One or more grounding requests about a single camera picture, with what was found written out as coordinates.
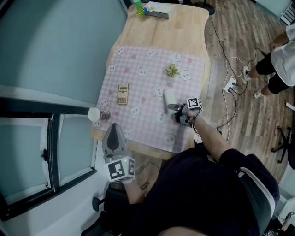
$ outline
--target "black shorts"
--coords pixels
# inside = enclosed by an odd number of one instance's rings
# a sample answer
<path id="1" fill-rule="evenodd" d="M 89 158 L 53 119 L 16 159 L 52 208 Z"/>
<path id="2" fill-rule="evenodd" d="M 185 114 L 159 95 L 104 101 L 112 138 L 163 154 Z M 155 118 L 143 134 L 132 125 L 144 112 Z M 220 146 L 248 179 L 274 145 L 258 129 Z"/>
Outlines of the black shorts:
<path id="1" fill-rule="evenodd" d="M 268 82 L 268 89 L 273 94 L 278 94 L 279 92 L 289 88 L 289 86 L 278 76 L 275 68 L 273 67 L 271 62 L 271 53 L 268 53 L 266 57 L 257 63 L 256 70 L 260 75 L 270 75 L 272 73 L 276 73 Z"/>

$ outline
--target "sneaker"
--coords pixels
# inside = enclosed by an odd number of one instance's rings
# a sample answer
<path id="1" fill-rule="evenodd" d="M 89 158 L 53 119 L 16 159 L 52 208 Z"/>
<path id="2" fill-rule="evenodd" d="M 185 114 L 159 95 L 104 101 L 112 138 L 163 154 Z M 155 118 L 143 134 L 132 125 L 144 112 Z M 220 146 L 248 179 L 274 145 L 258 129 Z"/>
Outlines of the sneaker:
<path id="1" fill-rule="evenodd" d="M 242 82 L 246 84 L 251 78 L 248 76 L 249 68 L 247 66 L 244 66 L 243 68 L 243 76 L 242 76 Z"/>
<path id="2" fill-rule="evenodd" d="M 253 94 L 253 96 L 254 98 L 259 98 L 259 97 L 263 97 L 264 95 L 261 93 L 261 89 L 259 89 Z"/>

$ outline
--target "green bottle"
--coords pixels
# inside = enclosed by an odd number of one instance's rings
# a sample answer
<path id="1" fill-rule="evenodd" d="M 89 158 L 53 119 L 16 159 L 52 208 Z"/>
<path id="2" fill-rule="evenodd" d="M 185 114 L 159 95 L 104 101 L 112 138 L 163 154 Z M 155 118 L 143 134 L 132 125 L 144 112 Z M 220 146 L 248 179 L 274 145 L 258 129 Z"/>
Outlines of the green bottle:
<path id="1" fill-rule="evenodd" d="M 133 0 L 136 8 L 137 8 L 137 14 L 138 15 L 143 15 L 144 12 L 142 10 L 143 6 L 142 6 L 142 1 L 141 0 Z"/>

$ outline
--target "checkered tablecloth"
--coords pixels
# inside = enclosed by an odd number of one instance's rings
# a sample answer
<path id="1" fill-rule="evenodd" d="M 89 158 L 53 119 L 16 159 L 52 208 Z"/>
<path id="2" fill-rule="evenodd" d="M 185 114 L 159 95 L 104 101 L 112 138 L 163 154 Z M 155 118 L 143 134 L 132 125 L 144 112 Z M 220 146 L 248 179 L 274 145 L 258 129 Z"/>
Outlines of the checkered tablecloth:
<path id="1" fill-rule="evenodd" d="M 165 109 L 163 90 L 173 88 L 177 103 L 199 97 L 204 59 L 148 47 L 119 46 L 107 67 L 97 107 L 111 113 L 100 123 L 106 131 L 118 123 L 127 139 L 179 153 L 184 150 L 189 128 L 176 123 Z M 181 75 L 170 78 L 164 69 L 174 63 Z M 129 83 L 127 105 L 118 105 L 118 85 Z"/>

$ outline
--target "white shirt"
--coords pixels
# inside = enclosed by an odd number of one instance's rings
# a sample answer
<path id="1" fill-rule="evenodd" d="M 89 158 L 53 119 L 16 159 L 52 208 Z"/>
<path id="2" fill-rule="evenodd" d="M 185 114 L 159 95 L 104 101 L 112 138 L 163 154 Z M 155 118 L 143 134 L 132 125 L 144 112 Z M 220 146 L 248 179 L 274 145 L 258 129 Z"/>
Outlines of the white shirt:
<path id="1" fill-rule="evenodd" d="M 295 24 L 286 27 L 290 42 L 271 53 L 271 62 L 277 74 L 288 86 L 295 85 Z"/>

